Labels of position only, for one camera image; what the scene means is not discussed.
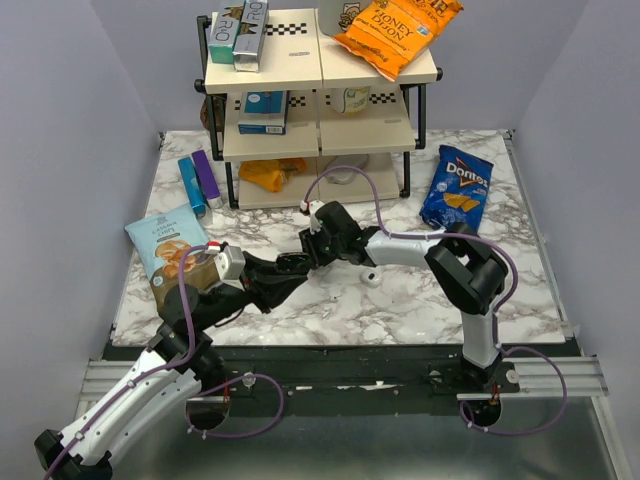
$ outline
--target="doritos logo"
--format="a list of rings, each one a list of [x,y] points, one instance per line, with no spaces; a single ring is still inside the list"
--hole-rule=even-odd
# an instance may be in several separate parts
[[[455,173],[460,177],[460,187],[466,187],[477,183],[485,188],[489,188],[489,182],[480,175],[477,175],[473,170],[471,170],[469,165],[464,163],[458,157],[456,157],[456,163],[457,165],[453,162],[447,163],[447,173]]]

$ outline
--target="yellow bag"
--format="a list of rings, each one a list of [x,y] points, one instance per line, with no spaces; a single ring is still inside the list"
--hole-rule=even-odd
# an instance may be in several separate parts
[[[307,169],[303,158],[281,160],[250,160],[242,162],[238,175],[244,180],[260,185],[270,192],[279,192],[294,173]]]
[[[374,0],[333,38],[393,82],[461,10],[456,0]]]

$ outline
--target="black shelf frame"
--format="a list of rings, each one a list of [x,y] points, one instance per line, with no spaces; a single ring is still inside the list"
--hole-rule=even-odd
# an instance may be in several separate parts
[[[209,122],[209,140],[211,141],[211,152],[213,159],[218,162],[224,161],[222,149],[218,142],[218,126],[216,123],[215,109],[218,109],[218,115],[221,119],[221,132],[224,138],[224,116],[226,110],[227,95],[226,94],[209,94],[204,86],[204,78],[207,75],[207,59],[209,51],[207,47],[207,28],[211,26],[211,17],[208,15],[200,15],[197,17],[198,23],[198,40],[200,43],[200,61],[202,63],[202,79],[197,79],[194,82],[194,88],[196,92],[202,93],[205,96],[205,102],[207,105],[207,116]],[[438,68],[438,76],[436,81],[442,79],[442,69]],[[402,90],[402,96],[407,108],[407,115],[411,119],[410,108],[410,92],[412,89],[418,90],[418,138],[416,139],[415,150],[424,150],[427,140],[427,84],[404,84],[400,85]],[[400,190],[400,197],[408,198],[411,195],[411,152],[403,152],[403,187]],[[229,194],[229,206],[233,209],[237,209],[238,197],[236,196],[233,188],[233,170],[229,162],[225,163],[225,173],[227,180],[227,191]]]

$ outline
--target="gray floor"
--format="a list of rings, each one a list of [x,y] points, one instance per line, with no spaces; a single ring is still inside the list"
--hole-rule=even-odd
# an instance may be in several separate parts
[[[517,400],[499,425],[521,429],[554,415],[557,400]],[[228,420],[229,431],[264,419]],[[114,480],[481,480],[616,478],[589,399],[571,400],[551,430],[504,438],[467,430],[457,417],[285,418],[248,440],[186,434],[176,409],[134,446]]]

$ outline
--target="blue chip bag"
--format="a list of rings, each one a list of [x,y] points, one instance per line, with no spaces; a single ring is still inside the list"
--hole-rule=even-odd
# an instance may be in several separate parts
[[[420,216],[433,228],[466,222],[478,231],[487,203],[493,164],[449,145],[440,145],[440,163]]]

